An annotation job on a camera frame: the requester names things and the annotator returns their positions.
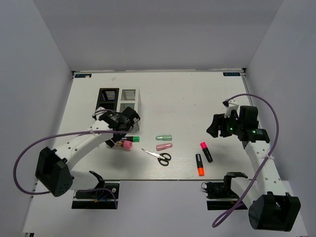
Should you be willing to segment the pink eraser capsule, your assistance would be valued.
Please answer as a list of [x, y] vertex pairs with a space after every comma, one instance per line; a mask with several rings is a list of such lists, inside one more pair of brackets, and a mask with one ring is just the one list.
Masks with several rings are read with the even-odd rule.
[[172, 146], [173, 146], [172, 143], [158, 144], [156, 145], [156, 150], [163, 151], [163, 150], [172, 148]]

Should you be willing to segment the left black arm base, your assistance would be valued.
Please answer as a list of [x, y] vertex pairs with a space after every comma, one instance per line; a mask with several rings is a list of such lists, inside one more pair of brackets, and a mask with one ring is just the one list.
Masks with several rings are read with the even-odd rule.
[[105, 190], [89, 193], [75, 192], [72, 201], [72, 209], [117, 209], [116, 205], [118, 205], [119, 201], [120, 182], [105, 182], [104, 188], [109, 189], [114, 194], [116, 200]]

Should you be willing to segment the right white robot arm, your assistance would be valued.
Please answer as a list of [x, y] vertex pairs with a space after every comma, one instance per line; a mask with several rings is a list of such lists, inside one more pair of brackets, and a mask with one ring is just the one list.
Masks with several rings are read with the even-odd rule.
[[299, 214], [301, 203], [284, 187], [278, 174], [267, 131], [259, 128], [258, 109], [225, 105], [226, 112], [215, 114], [207, 133], [216, 138], [232, 135], [242, 142], [255, 172], [249, 180], [242, 172], [228, 172], [222, 182], [202, 185], [209, 199], [236, 198], [237, 207], [248, 209], [250, 225], [255, 230], [289, 232]]

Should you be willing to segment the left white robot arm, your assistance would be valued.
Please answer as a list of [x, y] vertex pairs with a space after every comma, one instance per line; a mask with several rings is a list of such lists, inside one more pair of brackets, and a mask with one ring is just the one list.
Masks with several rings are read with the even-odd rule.
[[87, 190], [93, 197], [101, 196], [102, 176], [94, 171], [74, 171], [75, 165], [103, 143], [113, 147], [140, 120], [130, 107], [121, 113], [99, 108], [93, 117], [93, 125], [74, 139], [54, 149], [46, 147], [39, 154], [35, 175], [55, 197], [68, 190]]

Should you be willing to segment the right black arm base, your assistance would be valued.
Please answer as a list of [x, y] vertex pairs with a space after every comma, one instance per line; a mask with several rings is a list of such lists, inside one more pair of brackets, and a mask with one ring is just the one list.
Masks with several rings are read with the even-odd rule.
[[248, 178], [242, 172], [228, 172], [222, 181], [205, 181], [201, 189], [206, 193], [207, 210], [229, 210], [239, 199], [239, 196], [231, 190], [233, 178]]

